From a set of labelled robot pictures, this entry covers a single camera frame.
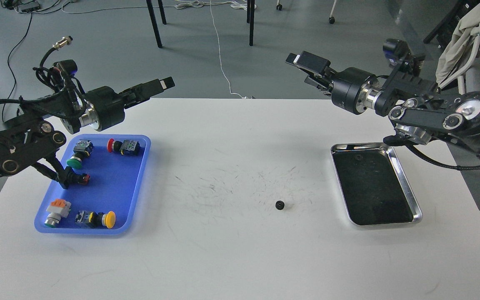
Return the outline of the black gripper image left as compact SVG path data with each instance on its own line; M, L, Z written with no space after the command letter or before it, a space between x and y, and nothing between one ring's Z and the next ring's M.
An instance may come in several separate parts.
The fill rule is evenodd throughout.
M82 94L85 100L85 112L80 116L81 127L90 126L103 131L118 125L125 119L124 105L138 105L152 96L175 87L172 77L155 79L137 84L120 93L110 87L99 87Z

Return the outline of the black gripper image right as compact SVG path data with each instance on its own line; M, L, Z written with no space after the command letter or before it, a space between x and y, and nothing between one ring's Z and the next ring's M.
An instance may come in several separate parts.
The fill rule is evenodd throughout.
M331 61L302 51L290 53L285 62L307 74L304 82L321 93L331 94L332 103L355 115L366 109L375 110L375 104L383 94L375 74L349 67L341 72L330 68Z

